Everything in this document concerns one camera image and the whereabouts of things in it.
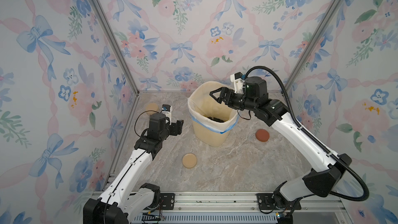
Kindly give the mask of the glass jar light wood lid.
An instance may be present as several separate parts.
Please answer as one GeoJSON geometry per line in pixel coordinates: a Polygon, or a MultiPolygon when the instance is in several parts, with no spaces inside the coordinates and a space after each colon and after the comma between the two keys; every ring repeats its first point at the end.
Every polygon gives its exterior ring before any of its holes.
{"type": "Polygon", "coordinates": [[[159,106],[156,103],[149,103],[145,106],[145,113],[150,116],[155,113],[159,113],[159,106]]]}

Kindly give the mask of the tan jar lid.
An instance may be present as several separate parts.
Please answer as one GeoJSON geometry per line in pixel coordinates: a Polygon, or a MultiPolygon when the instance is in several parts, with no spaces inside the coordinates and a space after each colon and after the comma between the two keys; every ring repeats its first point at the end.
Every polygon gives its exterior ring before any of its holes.
{"type": "Polygon", "coordinates": [[[197,165],[198,159],[195,154],[187,153],[182,158],[182,165],[186,169],[192,169],[197,165]]]}

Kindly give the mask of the red jar lid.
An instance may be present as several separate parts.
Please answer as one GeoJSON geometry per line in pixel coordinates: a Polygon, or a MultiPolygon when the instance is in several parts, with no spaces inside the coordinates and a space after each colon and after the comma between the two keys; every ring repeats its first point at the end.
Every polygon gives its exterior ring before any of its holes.
{"type": "Polygon", "coordinates": [[[270,134],[265,129],[259,129],[255,133],[256,139],[260,142],[267,142],[270,138],[270,134]]]}

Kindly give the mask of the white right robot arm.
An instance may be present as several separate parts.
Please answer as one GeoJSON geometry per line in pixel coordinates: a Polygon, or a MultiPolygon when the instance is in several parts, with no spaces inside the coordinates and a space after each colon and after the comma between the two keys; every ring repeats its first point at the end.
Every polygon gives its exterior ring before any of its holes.
{"type": "Polygon", "coordinates": [[[220,87],[209,94],[219,104],[234,110],[248,110],[282,134],[310,163],[311,170],[294,180],[280,184],[273,192],[278,208],[284,208],[297,199],[307,196],[325,198],[333,194],[346,169],[337,163],[330,149],[323,150],[299,127],[286,104],[268,97],[266,81],[260,77],[239,80],[235,89],[220,87]]]}

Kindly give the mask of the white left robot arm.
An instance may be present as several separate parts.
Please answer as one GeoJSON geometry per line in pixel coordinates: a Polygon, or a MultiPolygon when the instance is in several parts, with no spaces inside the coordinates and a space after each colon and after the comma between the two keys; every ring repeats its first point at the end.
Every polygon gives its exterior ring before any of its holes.
{"type": "Polygon", "coordinates": [[[143,210],[156,210],[160,206],[160,188],[145,183],[137,193],[132,190],[142,173],[162,149],[171,135],[182,133],[183,120],[172,122],[172,111],[163,107],[153,112],[149,127],[137,140],[134,150],[111,185],[96,199],[89,199],[83,209],[85,224],[129,224],[143,210]]]}

